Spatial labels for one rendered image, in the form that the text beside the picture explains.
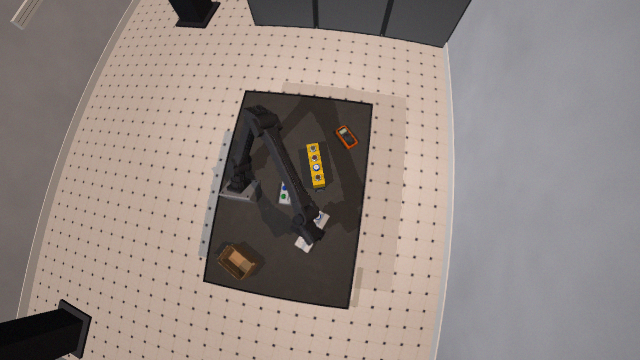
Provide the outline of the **white key housing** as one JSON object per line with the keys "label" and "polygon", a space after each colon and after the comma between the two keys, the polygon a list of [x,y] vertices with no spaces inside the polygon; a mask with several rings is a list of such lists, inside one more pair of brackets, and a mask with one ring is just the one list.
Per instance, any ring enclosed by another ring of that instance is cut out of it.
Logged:
{"label": "white key housing", "polygon": [[[279,203],[284,203],[284,204],[288,204],[289,206],[291,206],[291,201],[290,201],[290,198],[289,198],[288,192],[287,192],[287,190],[286,190],[286,188],[285,188],[285,186],[284,186],[283,182],[282,182],[282,187],[283,187],[283,188],[281,188],[281,194],[280,194],[280,200],[279,200]],[[281,198],[282,198],[282,199],[281,199]]]}

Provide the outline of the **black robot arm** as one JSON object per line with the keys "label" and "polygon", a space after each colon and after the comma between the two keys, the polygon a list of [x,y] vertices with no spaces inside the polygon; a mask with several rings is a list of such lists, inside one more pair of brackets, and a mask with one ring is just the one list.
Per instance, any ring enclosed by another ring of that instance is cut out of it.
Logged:
{"label": "black robot arm", "polygon": [[295,221],[292,219],[294,227],[301,231],[300,235],[308,246],[317,240],[321,241],[326,232],[317,227],[313,221],[319,216],[319,208],[302,185],[282,142],[279,131],[283,126],[278,116],[261,105],[243,108],[242,112],[244,123],[237,150],[233,159],[227,163],[228,172],[232,176],[232,179],[230,178],[232,185],[228,185],[227,190],[241,194],[250,185],[251,180],[245,176],[245,173],[252,169],[252,159],[249,153],[254,138],[260,137],[267,146],[289,194],[295,214],[293,217]]}

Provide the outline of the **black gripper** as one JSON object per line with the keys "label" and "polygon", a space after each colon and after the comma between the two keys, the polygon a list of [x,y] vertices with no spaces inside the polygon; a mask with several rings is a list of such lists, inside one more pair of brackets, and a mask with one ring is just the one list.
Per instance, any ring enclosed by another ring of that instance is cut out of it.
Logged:
{"label": "black gripper", "polygon": [[300,231],[298,231],[297,229],[298,229],[298,228],[294,227],[294,225],[293,225],[293,224],[292,224],[292,226],[290,227],[290,230],[291,230],[291,231],[293,231],[293,232],[294,232],[294,233],[296,233],[297,235],[301,236],[301,235],[300,235],[300,233],[301,233],[301,232],[300,232]]}

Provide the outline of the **small open brown cardboard box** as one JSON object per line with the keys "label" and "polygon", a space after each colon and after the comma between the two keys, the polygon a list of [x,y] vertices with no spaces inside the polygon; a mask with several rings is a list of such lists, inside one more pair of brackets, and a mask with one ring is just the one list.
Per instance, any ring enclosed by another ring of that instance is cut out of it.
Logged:
{"label": "small open brown cardboard box", "polygon": [[[246,276],[246,278],[249,277],[250,270],[251,272],[253,272],[260,262],[239,244],[238,246],[236,244],[228,245],[218,257],[218,259],[222,258],[221,261],[218,261],[218,263],[222,265],[236,279],[240,280],[242,277],[242,279],[245,279],[244,276]],[[256,263],[254,263],[253,261]]]}

